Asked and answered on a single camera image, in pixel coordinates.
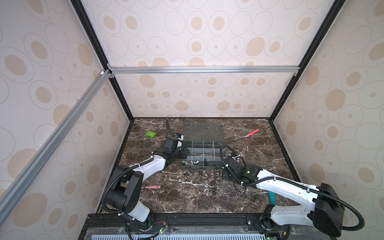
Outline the clear plastic organizer box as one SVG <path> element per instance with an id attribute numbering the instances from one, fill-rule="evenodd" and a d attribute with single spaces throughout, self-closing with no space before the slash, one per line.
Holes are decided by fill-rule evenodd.
<path id="1" fill-rule="evenodd" d="M 180 160 L 183 169 L 216 170 L 223 166 L 220 148 L 225 143 L 221 124 L 185 124 L 184 141 L 189 153 Z"/>

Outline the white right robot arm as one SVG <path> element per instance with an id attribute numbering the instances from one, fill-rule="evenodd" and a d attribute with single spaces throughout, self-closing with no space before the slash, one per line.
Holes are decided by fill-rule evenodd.
<path id="1" fill-rule="evenodd" d="M 255 165 L 243 167 L 231 156 L 222 158 L 222 163 L 229 181 L 266 190 L 297 203 L 290 207 L 267 205 L 257 220 L 257 226 L 264 232 L 281 230 L 286 225 L 302 225 L 315 227 L 330 237 L 341 236 L 345 208 L 335 200 L 337 195 L 329 185 L 306 185 Z"/>

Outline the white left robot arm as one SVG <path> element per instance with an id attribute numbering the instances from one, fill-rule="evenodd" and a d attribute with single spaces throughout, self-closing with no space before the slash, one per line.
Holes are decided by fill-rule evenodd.
<path id="1" fill-rule="evenodd" d="M 167 137 L 163 145 L 151 156 L 138 164 L 118 166 L 102 195 L 104 211 L 126 219 L 136 220 L 149 228 L 152 224 L 150 208 L 140 202 L 143 182 L 153 174 L 162 171 L 175 160 L 186 159 L 189 150 L 183 145 L 184 136 L 175 134 Z"/>

